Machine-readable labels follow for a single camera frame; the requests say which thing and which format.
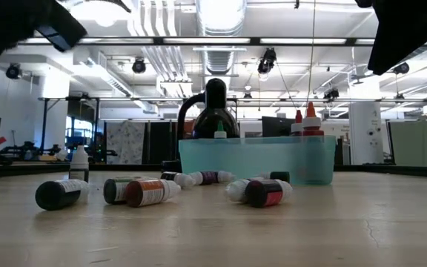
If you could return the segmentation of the grey green partition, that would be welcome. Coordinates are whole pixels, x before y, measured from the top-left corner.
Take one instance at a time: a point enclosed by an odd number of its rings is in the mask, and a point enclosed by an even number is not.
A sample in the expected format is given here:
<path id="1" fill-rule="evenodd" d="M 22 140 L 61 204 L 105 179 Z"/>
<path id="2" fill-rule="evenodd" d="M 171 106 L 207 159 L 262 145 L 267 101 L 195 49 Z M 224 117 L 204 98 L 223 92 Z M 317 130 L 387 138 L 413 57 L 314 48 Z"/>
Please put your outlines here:
<path id="1" fill-rule="evenodd" d="M 427 167 L 427 120 L 389 122 L 388 132 L 396 165 Z"/>

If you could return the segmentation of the small green food coloring bottle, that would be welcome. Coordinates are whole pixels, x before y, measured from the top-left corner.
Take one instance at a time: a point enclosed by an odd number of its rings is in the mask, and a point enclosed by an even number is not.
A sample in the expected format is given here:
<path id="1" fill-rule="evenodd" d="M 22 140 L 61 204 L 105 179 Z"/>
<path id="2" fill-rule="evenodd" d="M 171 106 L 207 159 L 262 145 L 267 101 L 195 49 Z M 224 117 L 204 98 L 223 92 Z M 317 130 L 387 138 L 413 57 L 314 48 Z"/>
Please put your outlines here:
<path id="1" fill-rule="evenodd" d="M 125 189 L 130 182 L 120 182 L 116 177 L 107 179 L 103 186 L 105 202 L 110 205 L 125 204 Z"/>
<path id="2" fill-rule="evenodd" d="M 264 179 L 278 179 L 283 182 L 290 182 L 290 174 L 287 171 L 271 171 L 261 173 L 260 176 Z"/>

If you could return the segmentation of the black background rack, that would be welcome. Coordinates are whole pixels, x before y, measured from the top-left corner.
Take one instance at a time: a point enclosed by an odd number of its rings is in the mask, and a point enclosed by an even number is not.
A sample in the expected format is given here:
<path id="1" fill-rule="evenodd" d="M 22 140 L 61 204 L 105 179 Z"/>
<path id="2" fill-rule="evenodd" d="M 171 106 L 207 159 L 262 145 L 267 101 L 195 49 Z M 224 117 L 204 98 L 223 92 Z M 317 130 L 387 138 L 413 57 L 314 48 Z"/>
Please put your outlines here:
<path id="1" fill-rule="evenodd" d="M 44 151 L 44 145 L 45 145 L 45 137 L 46 137 L 46 128 L 47 128 L 47 112 L 53 108 L 58 102 L 60 101 L 95 101 L 96 107 L 95 107 L 95 116 L 94 116 L 94 123 L 93 123 L 93 129 L 92 129 L 92 141 L 91 145 L 96 146 L 97 145 L 97 139 L 96 139 L 96 132 L 98 129 L 99 124 L 99 113 L 100 113 L 100 97 L 90 97 L 90 96 L 66 96 L 61 98 L 46 98 L 46 97 L 40 97 L 40 101 L 44 102 L 44 110 L 43 110 L 43 119 L 42 119 L 42 138 L 40 142 L 40 148 L 39 153 L 42 154 Z"/>

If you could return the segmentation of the black gooseneck desk lamp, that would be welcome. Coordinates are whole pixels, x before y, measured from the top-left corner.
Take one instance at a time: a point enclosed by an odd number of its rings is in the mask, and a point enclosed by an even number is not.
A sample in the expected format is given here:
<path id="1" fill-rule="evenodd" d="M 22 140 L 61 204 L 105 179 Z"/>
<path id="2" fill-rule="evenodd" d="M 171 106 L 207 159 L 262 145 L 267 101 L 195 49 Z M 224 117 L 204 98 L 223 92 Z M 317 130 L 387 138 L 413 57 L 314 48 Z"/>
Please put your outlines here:
<path id="1" fill-rule="evenodd" d="M 181 155 L 179 144 L 185 138 L 185 118 L 187 111 L 195 104 L 204 103 L 204 110 L 193 121 L 191 139 L 213 139 L 215 132 L 222 124 L 227 138 L 239 138 L 239 125 L 235 118 L 228 112 L 226 84 L 218 78 L 208 80 L 203 93 L 198 93 L 186 99 L 178 112 L 176 129 L 176 159 L 163 161 L 162 171 L 181 172 Z"/>

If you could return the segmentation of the black metal table frame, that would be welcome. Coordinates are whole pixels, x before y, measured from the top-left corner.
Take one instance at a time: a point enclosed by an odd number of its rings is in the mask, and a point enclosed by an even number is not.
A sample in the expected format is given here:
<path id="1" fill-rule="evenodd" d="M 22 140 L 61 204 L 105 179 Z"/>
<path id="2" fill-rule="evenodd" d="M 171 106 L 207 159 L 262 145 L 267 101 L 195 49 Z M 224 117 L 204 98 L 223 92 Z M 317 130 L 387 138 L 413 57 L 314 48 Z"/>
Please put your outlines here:
<path id="1" fill-rule="evenodd" d="M 68 163 L 43 163 L 34 165 L 0 165 L 0 177 L 13 177 L 32 174 L 68 172 Z M 89 166 L 90 171 L 161 171 L 162 165 L 99 165 Z M 406 167 L 396 165 L 335 165 L 336 172 L 367 172 L 396 174 L 413 177 L 427 177 L 427 167 Z"/>

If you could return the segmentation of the grey patterned panel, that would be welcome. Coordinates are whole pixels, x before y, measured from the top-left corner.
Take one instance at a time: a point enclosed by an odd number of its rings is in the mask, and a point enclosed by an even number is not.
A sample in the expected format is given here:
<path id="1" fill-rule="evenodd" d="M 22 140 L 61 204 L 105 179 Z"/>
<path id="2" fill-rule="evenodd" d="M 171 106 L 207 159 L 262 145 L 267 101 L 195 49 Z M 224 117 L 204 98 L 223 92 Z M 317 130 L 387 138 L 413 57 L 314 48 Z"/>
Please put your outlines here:
<path id="1" fill-rule="evenodd" d="M 108 156 L 109 165 L 141 165 L 145 138 L 144 122 L 108 122 L 107 149 L 116 152 Z"/>

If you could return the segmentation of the small dark green coloring bottle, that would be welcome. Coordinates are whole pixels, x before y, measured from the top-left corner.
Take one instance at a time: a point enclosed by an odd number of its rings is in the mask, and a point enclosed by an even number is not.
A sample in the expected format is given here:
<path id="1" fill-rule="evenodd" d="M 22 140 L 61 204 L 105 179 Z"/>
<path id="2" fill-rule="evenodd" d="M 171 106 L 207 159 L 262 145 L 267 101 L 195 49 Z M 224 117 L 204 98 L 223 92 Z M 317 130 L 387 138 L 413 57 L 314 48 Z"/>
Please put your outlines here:
<path id="1" fill-rule="evenodd" d="M 80 179 L 63 179 L 42 183 L 36 190 L 36 204 L 46 211 L 87 202 L 89 185 Z"/>

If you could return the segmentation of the green translucent plastic bin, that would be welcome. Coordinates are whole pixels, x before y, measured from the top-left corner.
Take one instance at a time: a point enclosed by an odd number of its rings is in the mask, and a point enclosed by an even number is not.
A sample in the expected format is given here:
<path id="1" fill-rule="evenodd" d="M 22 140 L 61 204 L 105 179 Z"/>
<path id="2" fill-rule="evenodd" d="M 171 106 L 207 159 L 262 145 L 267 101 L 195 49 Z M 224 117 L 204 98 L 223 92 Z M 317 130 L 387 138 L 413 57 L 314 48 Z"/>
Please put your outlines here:
<path id="1" fill-rule="evenodd" d="M 182 171 L 227 171 L 238 179 L 288 172 L 293 185 L 332 182 L 333 136 L 281 136 L 179 141 Z"/>

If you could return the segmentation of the black overhead rail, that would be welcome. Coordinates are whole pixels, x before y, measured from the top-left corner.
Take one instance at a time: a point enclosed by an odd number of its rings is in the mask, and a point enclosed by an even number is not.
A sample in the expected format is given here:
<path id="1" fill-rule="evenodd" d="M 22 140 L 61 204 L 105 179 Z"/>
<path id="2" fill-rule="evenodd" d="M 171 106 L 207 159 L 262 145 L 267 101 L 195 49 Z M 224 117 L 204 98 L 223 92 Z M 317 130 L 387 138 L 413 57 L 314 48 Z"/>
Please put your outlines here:
<path id="1" fill-rule="evenodd" d="M 172 45 L 172 46 L 372 46 L 374 39 L 370 38 L 261 38 L 261 37 L 201 37 L 201 36 L 155 36 L 155 37 L 133 37 L 126 36 L 116 38 L 87 37 L 83 38 L 78 45 L 114 45 L 114 46 L 144 46 L 144 45 Z"/>

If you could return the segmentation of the black background robot arms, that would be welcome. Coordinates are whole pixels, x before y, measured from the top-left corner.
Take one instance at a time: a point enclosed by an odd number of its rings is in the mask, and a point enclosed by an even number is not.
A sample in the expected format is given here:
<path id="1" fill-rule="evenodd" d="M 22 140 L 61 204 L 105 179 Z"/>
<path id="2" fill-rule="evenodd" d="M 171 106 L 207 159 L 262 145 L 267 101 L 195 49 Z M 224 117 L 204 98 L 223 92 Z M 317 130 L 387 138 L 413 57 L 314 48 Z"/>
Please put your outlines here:
<path id="1" fill-rule="evenodd" d="M 93 150 L 90 146 L 84 146 L 84 149 L 88 154 L 89 162 L 105 162 L 108 156 L 118 156 L 114 150 L 101 148 Z M 47 161 L 68 162 L 72 160 L 76 150 L 75 144 L 70 144 L 65 149 L 55 144 L 52 148 L 42 150 L 36 147 L 33 142 L 26 141 L 22 146 L 7 146 L 0 150 L 0 154 L 18 161 L 44 161 L 43 156 L 48 156 Z"/>

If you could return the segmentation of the small red food coloring bottle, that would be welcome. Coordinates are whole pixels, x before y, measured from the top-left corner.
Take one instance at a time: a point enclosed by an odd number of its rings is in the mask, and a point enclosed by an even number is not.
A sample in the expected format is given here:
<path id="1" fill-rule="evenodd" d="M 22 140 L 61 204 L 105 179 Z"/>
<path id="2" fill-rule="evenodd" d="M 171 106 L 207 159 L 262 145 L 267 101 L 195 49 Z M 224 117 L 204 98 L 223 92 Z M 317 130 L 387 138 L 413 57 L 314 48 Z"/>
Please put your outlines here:
<path id="1" fill-rule="evenodd" d="M 292 192 L 291 185 L 279 179 L 251 181 L 245 189 L 247 204 L 254 208 L 279 205 L 288 200 Z"/>

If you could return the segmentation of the small purple food coloring bottle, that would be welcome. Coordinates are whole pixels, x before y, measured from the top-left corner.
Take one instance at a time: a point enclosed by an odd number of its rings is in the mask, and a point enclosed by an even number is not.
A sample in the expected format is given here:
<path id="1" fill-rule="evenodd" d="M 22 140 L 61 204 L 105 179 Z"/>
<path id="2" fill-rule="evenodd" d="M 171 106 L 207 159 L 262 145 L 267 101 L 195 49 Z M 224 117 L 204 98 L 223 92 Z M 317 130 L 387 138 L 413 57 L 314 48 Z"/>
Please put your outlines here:
<path id="1" fill-rule="evenodd" d="M 196 185 L 211 185 L 218 183 L 218 173 L 215 171 L 197 171 L 190 174 Z"/>

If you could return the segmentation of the small dark food coloring bottle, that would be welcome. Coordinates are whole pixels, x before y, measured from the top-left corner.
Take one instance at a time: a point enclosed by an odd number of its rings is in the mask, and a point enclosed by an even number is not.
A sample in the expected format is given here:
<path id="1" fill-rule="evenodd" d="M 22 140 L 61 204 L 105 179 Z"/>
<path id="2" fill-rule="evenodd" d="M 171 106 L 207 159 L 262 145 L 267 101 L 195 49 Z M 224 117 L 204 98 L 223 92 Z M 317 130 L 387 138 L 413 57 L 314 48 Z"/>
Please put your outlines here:
<path id="1" fill-rule="evenodd" d="M 88 154 L 83 145 L 78 145 L 70 162 L 69 179 L 89 180 Z"/>

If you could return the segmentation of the large teal food coloring bottle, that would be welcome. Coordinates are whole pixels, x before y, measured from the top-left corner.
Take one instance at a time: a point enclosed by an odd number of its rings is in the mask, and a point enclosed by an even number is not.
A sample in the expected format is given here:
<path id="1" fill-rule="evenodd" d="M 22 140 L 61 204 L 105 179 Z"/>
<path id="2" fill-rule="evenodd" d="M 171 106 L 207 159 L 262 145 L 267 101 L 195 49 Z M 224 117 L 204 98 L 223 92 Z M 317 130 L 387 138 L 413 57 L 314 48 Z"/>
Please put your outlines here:
<path id="1" fill-rule="evenodd" d="M 223 121 L 218 121 L 216 131 L 214 132 L 215 139 L 226 139 L 228 137 L 227 132 L 224 129 Z"/>

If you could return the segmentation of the dark desk monitor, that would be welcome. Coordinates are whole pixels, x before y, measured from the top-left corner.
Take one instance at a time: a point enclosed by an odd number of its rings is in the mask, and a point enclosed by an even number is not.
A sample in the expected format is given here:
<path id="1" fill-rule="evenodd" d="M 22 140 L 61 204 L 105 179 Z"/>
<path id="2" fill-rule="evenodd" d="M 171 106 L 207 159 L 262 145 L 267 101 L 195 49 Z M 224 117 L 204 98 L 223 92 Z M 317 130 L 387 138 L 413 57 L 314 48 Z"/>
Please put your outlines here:
<path id="1" fill-rule="evenodd" d="M 262 117 L 262 136 L 277 137 L 290 136 L 291 126 L 296 122 L 295 119 L 279 118 L 279 117 Z"/>

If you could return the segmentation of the white pillar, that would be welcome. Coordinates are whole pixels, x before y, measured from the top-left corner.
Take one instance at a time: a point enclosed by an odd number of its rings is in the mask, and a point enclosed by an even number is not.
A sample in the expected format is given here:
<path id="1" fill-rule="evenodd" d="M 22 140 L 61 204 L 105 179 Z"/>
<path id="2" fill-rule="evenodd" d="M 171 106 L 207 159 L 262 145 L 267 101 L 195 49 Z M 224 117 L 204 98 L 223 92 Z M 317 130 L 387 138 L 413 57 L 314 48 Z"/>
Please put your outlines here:
<path id="1" fill-rule="evenodd" d="M 383 131 L 378 102 L 351 103 L 349 130 L 352 165 L 383 163 Z"/>

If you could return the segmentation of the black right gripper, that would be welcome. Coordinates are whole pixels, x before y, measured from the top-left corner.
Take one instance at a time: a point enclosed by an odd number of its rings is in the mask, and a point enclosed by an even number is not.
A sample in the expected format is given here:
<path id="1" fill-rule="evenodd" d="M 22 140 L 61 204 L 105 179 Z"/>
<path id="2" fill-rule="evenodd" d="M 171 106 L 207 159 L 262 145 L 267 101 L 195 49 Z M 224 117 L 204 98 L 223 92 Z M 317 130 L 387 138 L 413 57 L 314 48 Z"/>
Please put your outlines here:
<path id="1" fill-rule="evenodd" d="M 427 42 L 427 0 L 354 0 L 378 19 L 368 69 L 382 75 Z"/>

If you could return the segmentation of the small orange food coloring bottle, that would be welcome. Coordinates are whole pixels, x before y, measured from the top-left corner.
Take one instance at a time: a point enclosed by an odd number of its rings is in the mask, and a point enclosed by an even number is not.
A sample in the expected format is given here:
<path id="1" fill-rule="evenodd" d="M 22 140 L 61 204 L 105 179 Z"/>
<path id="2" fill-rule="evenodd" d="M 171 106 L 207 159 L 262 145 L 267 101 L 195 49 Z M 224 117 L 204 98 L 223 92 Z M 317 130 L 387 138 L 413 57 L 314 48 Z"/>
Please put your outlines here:
<path id="1" fill-rule="evenodd" d="M 134 180 L 125 188 L 125 200 L 133 208 L 155 205 L 175 197 L 181 190 L 171 180 Z"/>

